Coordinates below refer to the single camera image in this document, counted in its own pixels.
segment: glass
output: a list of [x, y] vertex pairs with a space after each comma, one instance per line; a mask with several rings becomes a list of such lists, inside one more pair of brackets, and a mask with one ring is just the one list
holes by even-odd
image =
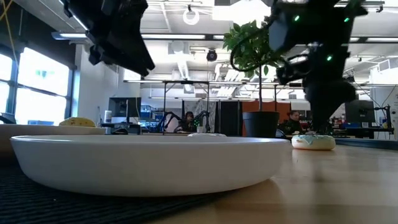
[[15, 117], [17, 124], [58, 125], [65, 119], [67, 100], [18, 88]]
[[9, 85], [6, 83], [0, 83], [0, 112], [6, 112], [8, 93]]
[[8, 81], [11, 78], [12, 59], [0, 54], [0, 79]]
[[18, 83], [62, 96], [68, 93], [69, 68], [25, 48], [19, 64]]

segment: black cylinder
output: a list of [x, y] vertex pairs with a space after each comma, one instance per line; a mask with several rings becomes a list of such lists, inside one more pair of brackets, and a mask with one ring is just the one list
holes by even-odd
[[279, 121], [279, 113], [257, 111], [243, 113], [246, 136], [252, 138], [274, 138]]

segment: table surface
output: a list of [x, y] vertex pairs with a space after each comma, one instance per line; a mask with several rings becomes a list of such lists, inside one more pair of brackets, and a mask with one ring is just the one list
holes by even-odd
[[398, 152], [293, 150], [270, 180], [152, 223], [398, 223]]

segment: white plate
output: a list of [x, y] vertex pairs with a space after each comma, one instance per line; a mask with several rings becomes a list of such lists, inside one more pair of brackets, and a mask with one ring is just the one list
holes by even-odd
[[273, 176], [290, 150], [281, 139], [180, 136], [20, 136], [30, 179], [59, 190], [155, 197], [221, 192]]

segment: person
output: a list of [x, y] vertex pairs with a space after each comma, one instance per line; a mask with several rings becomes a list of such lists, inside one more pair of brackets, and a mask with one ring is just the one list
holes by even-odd
[[279, 125], [279, 129], [282, 130], [285, 134], [293, 134], [293, 133], [303, 133], [303, 129], [300, 124], [300, 113], [298, 111], [292, 110], [288, 113], [289, 120], [285, 120], [282, 124]]
[[197, 131], [197, 127], [193, 123], [193, 113], [188, 111], [185, 113], [184, 119], [182, 119], [178, 126], [174, 129], [174, 132], [186, 132], [186, 133], [194, 133]]

